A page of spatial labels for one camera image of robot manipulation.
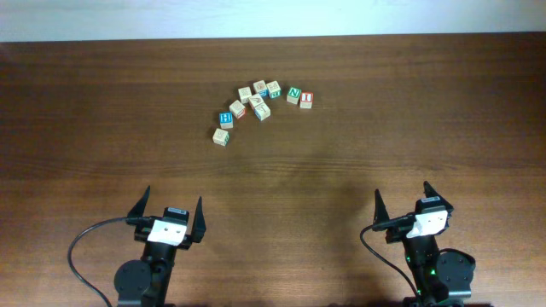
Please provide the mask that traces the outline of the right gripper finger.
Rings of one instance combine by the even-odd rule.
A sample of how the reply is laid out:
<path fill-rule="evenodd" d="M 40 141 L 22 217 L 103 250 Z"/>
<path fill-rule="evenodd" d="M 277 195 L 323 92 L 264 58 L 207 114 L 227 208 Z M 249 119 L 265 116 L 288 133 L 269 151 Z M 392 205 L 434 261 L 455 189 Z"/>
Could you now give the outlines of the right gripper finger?
<path fill-rule="evenodd" d="M 384 203 L 384 200 L 382 199 L 382 196 L 380 194 L 380 190 L 376 189 L 375 190 L 375 213 L 374 213 L 373 225 L 386 223 L 389 220 L 390 218 L 386 210 L 386 205 Z"/>
<path fill-rule="evenodd" d="M 442 196 L 433 188 L 433 186 L 428 182 L 425 181 L 423 183 L 424 188 L 424 195 L 427 199 L 430 200 L 441 200 Z"/>

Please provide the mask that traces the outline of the blue H letter block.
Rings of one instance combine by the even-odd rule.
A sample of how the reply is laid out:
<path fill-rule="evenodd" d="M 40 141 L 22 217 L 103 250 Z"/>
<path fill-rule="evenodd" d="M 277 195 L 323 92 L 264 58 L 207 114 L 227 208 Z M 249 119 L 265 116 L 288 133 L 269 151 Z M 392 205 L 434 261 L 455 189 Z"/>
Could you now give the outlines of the blue H letter block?
<path fill-rule="evenodd" d="M 232 129 L 234 127 L 234 120 L 232 113 L 220 113 L 218 115 L 218 121 L 220 127 L 223 130 Z"/>

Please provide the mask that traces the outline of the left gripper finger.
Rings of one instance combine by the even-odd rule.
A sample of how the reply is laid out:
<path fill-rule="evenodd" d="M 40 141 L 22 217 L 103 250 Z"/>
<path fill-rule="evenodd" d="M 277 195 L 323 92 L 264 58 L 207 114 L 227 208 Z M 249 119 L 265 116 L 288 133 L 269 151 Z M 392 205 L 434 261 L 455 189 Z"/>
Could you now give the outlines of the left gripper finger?
<path fill-rule="evenodd" d="M 195 216 L 190 234 L 191 241 L 193 243 L 201 243 L 202 239 L 204 238 L 205 232 L 206 221 L 203 212 L 202 198 L 200 197 L 195 208 Z"/>
<path fill-rule="evenodd" d="M 150 186 L 147 186 L 140 200 L 127 213 L 126 217 L 128 219 L 143 217 L 146 205 L 148 203 L 149 195 L 150 195 Z"/>

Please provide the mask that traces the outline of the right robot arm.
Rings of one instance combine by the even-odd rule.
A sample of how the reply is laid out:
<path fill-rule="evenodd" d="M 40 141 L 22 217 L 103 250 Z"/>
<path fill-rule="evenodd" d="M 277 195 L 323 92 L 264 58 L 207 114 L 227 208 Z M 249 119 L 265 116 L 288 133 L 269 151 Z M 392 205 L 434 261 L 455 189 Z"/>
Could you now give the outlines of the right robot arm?
<path fill-rule="evenodd" d="M 463 306 L 471 297 L 476 261 L 465 252 L 438 247 L 436 237 L 449 228 L 454 207 L 429 182 L 423 183 L 423 189 L 424 197 L 416 201 L 415 209 L 395 218 L 389 217 L 376 190 L 371 229 L 384 231 L 388 244 L 404 245 L 414 293 L 403 300 L 404 306 Z"/>

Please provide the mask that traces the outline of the wooden T letter block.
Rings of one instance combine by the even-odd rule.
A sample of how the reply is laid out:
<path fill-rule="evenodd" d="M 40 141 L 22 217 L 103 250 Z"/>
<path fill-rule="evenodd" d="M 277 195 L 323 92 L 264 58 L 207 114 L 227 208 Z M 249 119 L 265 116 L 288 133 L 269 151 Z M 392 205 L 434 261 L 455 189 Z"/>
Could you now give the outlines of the wooden T letter block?
<path fill-rule="evenodd" d="M 264 121 L 271 115 L 271 110 L 265 103 L 260 103 L 255 106 L 254 113 L 260 121 Z"/>

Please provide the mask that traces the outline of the plain wooden block green side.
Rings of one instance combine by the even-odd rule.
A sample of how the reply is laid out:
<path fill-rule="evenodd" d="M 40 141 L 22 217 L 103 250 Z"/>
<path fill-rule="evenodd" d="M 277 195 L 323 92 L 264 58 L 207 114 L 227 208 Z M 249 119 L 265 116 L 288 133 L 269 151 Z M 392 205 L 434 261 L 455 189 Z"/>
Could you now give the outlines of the plain wooden block green side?
<path fill-rule="evenodd" d="M 229 132 L 223 129 L 216 129 L 212 140 L 215 144 L 225 147 L 229 142 Z"/>

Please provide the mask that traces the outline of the red I letter block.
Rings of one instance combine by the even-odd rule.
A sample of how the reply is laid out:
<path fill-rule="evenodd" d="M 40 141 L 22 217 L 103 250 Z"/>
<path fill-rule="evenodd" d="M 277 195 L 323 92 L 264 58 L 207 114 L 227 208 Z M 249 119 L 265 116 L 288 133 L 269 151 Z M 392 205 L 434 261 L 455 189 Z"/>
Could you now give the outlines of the red I letter block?
<path fill-rule="evenodd" d="M 312 92 L 301 92 L 299 107 L 311 109 L 314 102 L 314 94 Z"/>

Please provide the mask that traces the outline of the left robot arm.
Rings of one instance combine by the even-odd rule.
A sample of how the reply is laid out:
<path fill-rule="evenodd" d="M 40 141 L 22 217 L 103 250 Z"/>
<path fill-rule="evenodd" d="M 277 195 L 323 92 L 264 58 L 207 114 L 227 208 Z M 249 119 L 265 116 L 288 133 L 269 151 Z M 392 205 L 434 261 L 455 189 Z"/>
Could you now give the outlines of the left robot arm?
<path fill-rule="evenodd" d="M 206 232 L 202 199 L 195 214 L 167 207 L 160 216 L 145 216 L 150 190 L 129 210 L 125 222 L 135 228 L 134 240 L 144 244 L 139 259 L 122 264 L 113 284 L 118 306 L 164 306 L 177 251 L 201 243 Z"/>

